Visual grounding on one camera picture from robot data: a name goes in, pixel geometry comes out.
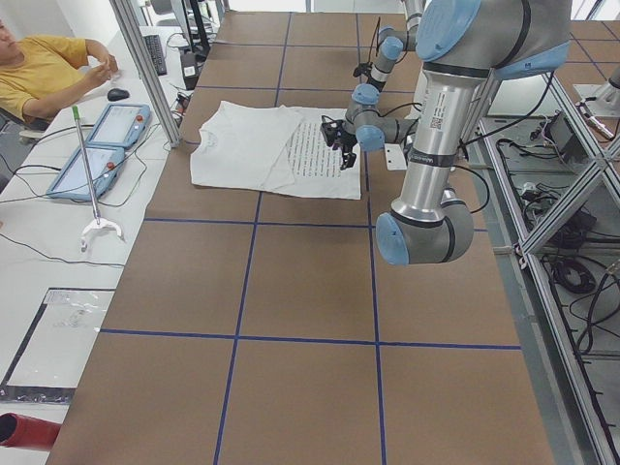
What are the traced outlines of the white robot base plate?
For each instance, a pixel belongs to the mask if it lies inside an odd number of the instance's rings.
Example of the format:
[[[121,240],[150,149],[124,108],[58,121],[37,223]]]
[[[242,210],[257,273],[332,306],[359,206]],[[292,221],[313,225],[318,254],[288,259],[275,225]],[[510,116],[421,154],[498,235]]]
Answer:
[[[400,144],[386,144],[384,153],[388,171],[405,171],[407,169],[407,157]]]

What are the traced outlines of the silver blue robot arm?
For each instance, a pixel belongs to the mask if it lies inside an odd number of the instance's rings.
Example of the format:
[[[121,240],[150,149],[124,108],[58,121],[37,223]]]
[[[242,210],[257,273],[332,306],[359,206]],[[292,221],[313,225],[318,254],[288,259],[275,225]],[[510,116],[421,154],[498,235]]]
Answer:
[[[366,77],[366,82],[373,85],[381,92],[391,74],[394,66],[401,61],[408,52],[413,52],[417,47],[417,33],[426,5],[425,1],[402,1],[406,17],[406,29],[395,30],[391,26],[380,27],[377,22],[374,37],[377,39],[375,46],[376,57],[359,63],[353,76]]]
[[[454,261],[469,248],[472,215],[449,184],[476,89],[489,78],[508,80],[552,72],[569,51],[572,5],[568,1],[409,1],[407,27],[378,35],[375,62],[359,71],[367,80],[353,91],[345,116],[325,120],[325,143],[355,162],[388,143],[404,146],[407,171],[400,196],[376,222],[384,260],[390,264]],[[380,93],[400,55],[421,60],[426,84],[420,115],[379,114]]]

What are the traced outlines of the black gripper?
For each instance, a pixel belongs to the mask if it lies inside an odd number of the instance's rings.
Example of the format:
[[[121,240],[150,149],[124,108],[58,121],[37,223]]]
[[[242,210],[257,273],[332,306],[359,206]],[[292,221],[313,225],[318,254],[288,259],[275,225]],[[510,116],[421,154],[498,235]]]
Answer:
[[[353,166],[353,160],[357,158],[357,155],[354,152],[356,145],[356,136],[352,133],[349,133],[345,129],[343,123],[338,123],[335,129],[335,140],[333,149],[339,150],[341,152],[341,170],[347,170]]]

